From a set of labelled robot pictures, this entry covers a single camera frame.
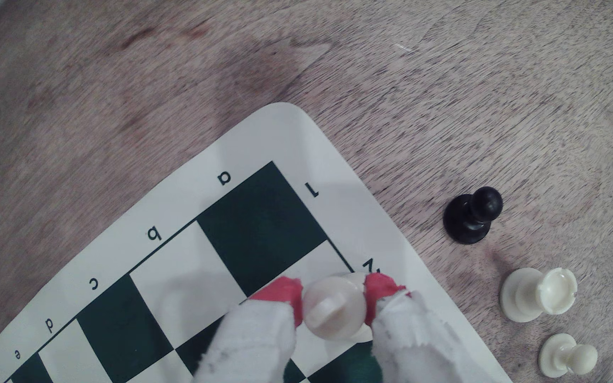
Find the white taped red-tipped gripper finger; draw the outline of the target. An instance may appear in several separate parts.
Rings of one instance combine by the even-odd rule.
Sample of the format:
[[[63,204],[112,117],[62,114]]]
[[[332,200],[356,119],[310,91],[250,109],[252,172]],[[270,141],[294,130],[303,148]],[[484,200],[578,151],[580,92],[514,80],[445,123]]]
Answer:
[[[194,382],[283,382],[302,323],[299,278],[279,277],[225,315]]]
[[[382,273],[365,276],[365,323],[383,382],[494,382],[467,352],[453,327]]]

